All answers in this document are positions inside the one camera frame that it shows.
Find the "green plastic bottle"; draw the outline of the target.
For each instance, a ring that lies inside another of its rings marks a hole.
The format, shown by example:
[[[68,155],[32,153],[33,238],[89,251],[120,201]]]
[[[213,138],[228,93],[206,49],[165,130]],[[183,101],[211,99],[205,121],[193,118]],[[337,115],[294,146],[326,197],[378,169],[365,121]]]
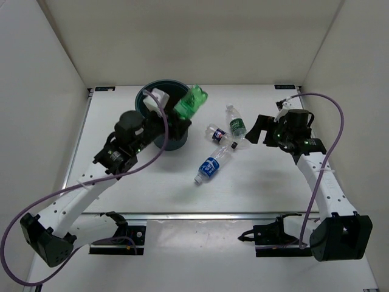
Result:
[[[194,85],[177,102],[173,109],[180,119],[190,120],[207,99],[208,94],[199,85]]]

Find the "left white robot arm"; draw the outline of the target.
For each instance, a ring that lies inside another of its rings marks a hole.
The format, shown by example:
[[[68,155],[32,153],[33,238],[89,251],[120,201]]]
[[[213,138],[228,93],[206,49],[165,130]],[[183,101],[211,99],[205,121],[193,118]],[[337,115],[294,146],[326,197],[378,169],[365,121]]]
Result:
[[[26,213],[20,225],[27,243],[51,268],[69,258],[71,252],[84,245],[110,239],[125,241],[128,224],[114,211],[100,213],[81,222],[84,210],[136,163],[137,154],[163,135],[180,139],[191,120],[177,112],[166,112],[167,119],[156,112],[143,117],[138,111],[123,113],[109,134],[103,148],[80,177],[80,187],[67,191],[36,215]]]

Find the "clear bottle green label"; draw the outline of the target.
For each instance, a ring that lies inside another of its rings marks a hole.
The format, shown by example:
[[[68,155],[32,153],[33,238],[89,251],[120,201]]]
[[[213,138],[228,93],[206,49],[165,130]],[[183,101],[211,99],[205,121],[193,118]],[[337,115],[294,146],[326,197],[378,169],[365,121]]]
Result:
[[[237,141],[243,140],[247,133],[247,129],[239,111],[232,104],[227,104],[226,113],[227,123],[232,132],[232,136]]]

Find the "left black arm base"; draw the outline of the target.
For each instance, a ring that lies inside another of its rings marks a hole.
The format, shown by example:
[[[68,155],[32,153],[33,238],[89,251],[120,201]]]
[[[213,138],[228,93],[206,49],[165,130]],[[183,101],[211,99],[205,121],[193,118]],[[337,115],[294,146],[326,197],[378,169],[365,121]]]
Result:
[[[89,247],[91,255],[106,256],[142,256],[144,253],[146,223],[128,223],[124,216],[116,212],[107,212],[117,225],[112,237],[99,240]]]

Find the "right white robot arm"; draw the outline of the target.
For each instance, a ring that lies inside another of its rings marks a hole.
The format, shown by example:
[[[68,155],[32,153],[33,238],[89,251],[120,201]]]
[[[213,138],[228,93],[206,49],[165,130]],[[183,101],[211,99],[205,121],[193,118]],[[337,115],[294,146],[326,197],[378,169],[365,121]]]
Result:
[[[287,214],[275,222],[253,227],[260,248],[301,244],[299,251],[280,251],[280,256],[314,256],[319,262],[359,260],[363,257],[373,228],[367,215],[360,215],[348,201],[328,165],[329,151],[311,136],[314,115],[304,109],[283,109],[279,116],[259,115],[246,139],[257,144],[266,132],[264,144],[289,153],[312,190],[320,219]]]

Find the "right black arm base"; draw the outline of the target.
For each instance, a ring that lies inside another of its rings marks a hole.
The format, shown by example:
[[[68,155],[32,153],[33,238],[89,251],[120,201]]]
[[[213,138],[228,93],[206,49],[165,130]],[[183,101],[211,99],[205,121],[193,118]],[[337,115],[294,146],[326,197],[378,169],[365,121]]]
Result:
[[[238,240],[253,242],[257,258],[312,257],[310,248],[298,247],[298,238],[284,231],[286,217],[300,217],[300,214],[283,214],[269,224],[255,224],[251,230],[243,232]]]

